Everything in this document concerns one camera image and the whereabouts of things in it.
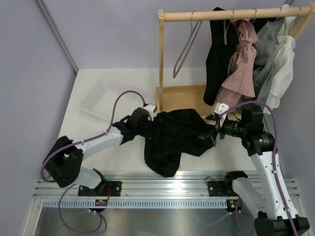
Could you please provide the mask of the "black pleated skirt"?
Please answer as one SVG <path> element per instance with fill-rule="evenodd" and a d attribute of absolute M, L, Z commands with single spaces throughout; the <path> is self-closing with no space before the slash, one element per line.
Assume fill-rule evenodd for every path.
<path fill-rule="evenodd" d="M 210 130 L 195 109 L 160 112 L 162 133 L 159 140 L 145 139 L 145 164 L 162 177 L 173 177 L 177 172 L 182 153 L 200 157 L 212 146 L 198 138 Z"/>

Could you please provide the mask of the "metal skirt hanger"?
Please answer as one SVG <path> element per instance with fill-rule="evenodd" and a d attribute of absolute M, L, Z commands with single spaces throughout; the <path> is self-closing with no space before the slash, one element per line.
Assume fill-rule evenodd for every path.
<path fill-rule="evenodd" d="M 173 79 L 175 79 L 178 75 L 178 73 L 180 72 L 191 48 L 192 48 L 192 45 L 199 33 L 199 30 L 201 28 L 201 25 L 202 25 L 202 21 L 196 21 L 195 25 L 193 26 L 192 25 L 192 18 L 193 18 L 193 15 L 194 15 L 195 11 L 193 11 L 190 15 L 190 34 L 189 34 L 189 37 L 182 49 L 182 51 L 180 52 L 175 64 L 174 64 L 174 67 L 173 67 L 173 74 L 172 74 L 172 77 Z"/>

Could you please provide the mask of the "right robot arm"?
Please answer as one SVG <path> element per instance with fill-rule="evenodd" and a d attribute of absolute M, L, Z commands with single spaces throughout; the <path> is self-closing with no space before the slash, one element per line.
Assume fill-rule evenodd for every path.
<path fill-rule="evenodd" d="M 291 200 L 280 168 L 277 135 L 264 131 L 263 110 L 259 105 L 243 107 L 239 121 L 229 120 L 229 106 L 217 103 L 213 110 L 215 136 L 240 138 L 253 162 L 262 186 L 262 194 L 252 186 L 244 171 L 227 172 L 222 181 L 205 179 L 209 196 L 237 196 L 229 209 L 240 214 L 243 202 L 254 217 L 258 236 L 301 236 L 310 228 L 306 217 L 300 216 Z"/>

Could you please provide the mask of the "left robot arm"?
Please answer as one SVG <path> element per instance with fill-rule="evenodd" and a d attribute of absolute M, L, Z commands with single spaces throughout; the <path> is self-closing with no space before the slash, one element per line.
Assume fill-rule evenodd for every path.
<path fill-rule="evenodd" d="M 58 138 L 43 161 L 41 172 L 47 172 L 60 188 L 76 184 L 88 188 L 96 196 L 102 195 L 107 187 L 106 178 L 97 169 L 82 167 L 82 162 L 107 148 L 130 142 L 136 136 L 150 138 L 156 114 L 157 107 L 148 104 L 113 123 L 103 133 L 81 140 L 71 140 L 67 136 Z"/>

